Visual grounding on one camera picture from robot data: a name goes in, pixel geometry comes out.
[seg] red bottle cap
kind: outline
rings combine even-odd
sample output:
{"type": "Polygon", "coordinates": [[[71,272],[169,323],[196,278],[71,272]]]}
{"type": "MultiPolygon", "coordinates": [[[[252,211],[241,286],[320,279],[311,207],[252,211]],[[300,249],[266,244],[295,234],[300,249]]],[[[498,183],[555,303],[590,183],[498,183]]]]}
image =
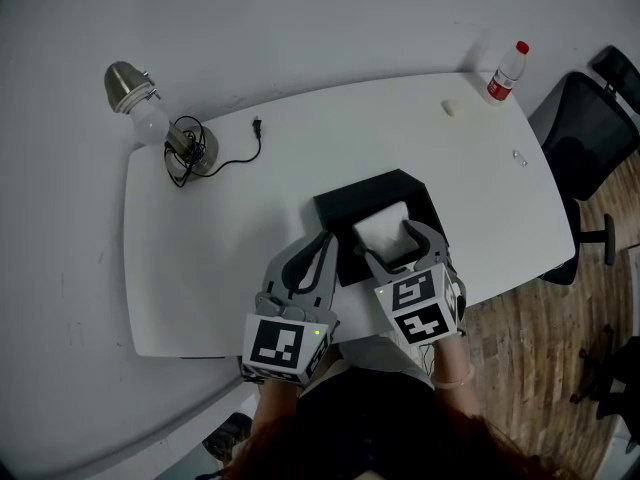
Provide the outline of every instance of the red bottle cap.
{"type": "Polygon", "coordinates": [[[516,50],[518,50],[522,55],[526,55],[527,53],[529,53],[529,45],[524,41],[518,41],[516,50]]]}

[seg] wooden floor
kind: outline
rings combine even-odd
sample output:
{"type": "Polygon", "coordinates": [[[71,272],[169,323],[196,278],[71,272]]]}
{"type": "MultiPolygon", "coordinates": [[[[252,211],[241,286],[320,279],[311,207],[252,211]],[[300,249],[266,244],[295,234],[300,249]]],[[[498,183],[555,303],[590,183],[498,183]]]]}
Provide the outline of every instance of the wooden floor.
{"type": "Polygon", "coordinates": [[[619,251],[614,267],[604,264],[601,244],[585,244],[573,285],[534,280],[469,308],[465,320],[487,419],[526,453],[590,479],[613,418],[597,421],[596,403],[574,405],[569,397],[589,373],[578,351],[601,354],[607,323],[616,332],[615,345],[631,335],[626,249],[640,242],[640,156],[618,167],[591,200],[581,203],[581,211],[583,231],[601,229],[604,213],[613,216],[619,251]]]}

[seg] white table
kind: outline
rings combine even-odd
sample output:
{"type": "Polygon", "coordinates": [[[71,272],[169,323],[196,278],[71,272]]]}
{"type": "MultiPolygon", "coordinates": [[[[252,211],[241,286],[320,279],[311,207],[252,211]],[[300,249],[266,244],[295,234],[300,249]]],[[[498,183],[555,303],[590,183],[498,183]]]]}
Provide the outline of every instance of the white table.
{"type": "MultiPolygon", "coordinates": [[[[269,260],[320,222],[312,197],[400,168],[423,181],[472,305],[574,254],[551,171],[513,97],[484,102],[482,82],[435,74],[292,96],[205,123],[220,162],[248,158],[263,120],[263,151],[248,165],[177,189],[162,146],[132,153],[124,257],[140,355],[240,355],[269,260]],[[455,98],[449,117],[441,101],[455,98]],[[518,150],[528,161],[513,158],[518,150]]],[[[337,341],[388,330],[372,280],[337,286],[337,341]]]]}

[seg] white tissue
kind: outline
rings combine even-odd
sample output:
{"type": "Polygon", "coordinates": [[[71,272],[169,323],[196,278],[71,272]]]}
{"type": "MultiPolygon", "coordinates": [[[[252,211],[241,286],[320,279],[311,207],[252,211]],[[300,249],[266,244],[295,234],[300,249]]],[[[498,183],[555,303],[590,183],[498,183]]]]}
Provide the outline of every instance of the white tissue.
{"type": "Polygon", "coordinates": [[[409,218],[406,203],[400,201],[353,225],[362,245],[390,263],[418,249],[402,221],[409,218]]]}

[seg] lamp base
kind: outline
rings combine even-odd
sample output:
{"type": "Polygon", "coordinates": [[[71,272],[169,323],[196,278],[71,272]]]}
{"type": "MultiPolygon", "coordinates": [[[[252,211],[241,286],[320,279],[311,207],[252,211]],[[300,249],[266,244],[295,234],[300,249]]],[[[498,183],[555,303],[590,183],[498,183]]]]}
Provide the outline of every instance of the lamp base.
{"type": "MultiPolygon", "coordinates": [[[[202,158],[193,166],[192,171],[195,176],[189,176],[188,181],[197,180],[200,176],[206,176],[218,158],[218,139],[206,126],[203,126],[202,129],[204,130],[204,143],[206,147],[202,158]]],[[[189,131],[193,132],[196,137],[199,137],[201,130],[199,126],[193,126],[184,130],[185,133],[189,131]]],[[[186,169],[176,162],[173,155],[165,155],[164,162],[171,176],[176,179],[182,179],[186,169]]]]}

